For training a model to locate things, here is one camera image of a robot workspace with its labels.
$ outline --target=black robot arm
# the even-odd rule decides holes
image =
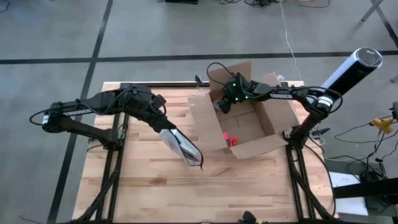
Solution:
[[[98,139],[105,147],[118,143],[118,132],[113,129],[98,129],[72,119],[73,116],[96,113],[98,115],[114,115],[126,113],[138,120],[148,123],[155,132],[163,129],[175,129],[166,117],[165,99],[154,95],[150,88],[143,85],[130,85],[127,88],[104,91],[85,100],[66,103],[53,103],[45,113],[42,128],[48,133],[64,131]]]
[[[310,131],[333,112],[331,108],[334,102],[341,98],[339,93],[317,86],[270,86],[252,80],[249,82],[240,73],[231,74],[231,78],[225,83],[222,92],[223,98],[218,102],[218,106],[224,113],[229,112],[232,104],[245,100],[277,99],[300,102],[308,111],[309,116],[300,126],[293,127],[287,136],[289,143],[295,149],[304,147]]]

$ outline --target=white cable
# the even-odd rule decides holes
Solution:
[[[280,0],[280,11],[281,11],[281,13],[282,13],[282,19],[284,20],[286,44],[287,44],[287,46],[288,46],[288,48],[289,48],[289,50],[290,50],[290,53],[292,54],[292,57],[293,57],[294,69],[296,69],[296,72],[297,72],[297,74],[298,74],[298,78],[299,78],[300,80],[302,80],[302,79],[301,79],[300,72],[299,72],[299,70],[298,70],[298,68],[297,68],[296,58],[294,57],[293,50],[292,50],[292,48],[290,47],[289,41],[287,40],[286,20],[285,20],[284,8],[283,8],[283,6],[282,6],[282,3],[283,3],[283,1]]]

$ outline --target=cylindrical sensor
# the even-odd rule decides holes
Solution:
[[[344,95],[382,64],[381,54],[365,47],[354,51],[343,64],[324,82],[322,87]]]

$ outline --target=table leg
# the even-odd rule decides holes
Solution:
[[[376,10],[377,7],[383,2],[383,0],[378,0],[376,1],[373,6],[365,13],[365,15],[362,17],[361,21],[364,22],[368,17]]]

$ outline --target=yellow device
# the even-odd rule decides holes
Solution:
[[[390,125],[392,124],[394,119],[389,118],[389,119],[379,119],[379,118],[374,118],[371,124],[373,126],[376,126],[378,129],[383,131],[386,134],[389,134],[393,131],[392,127]]]

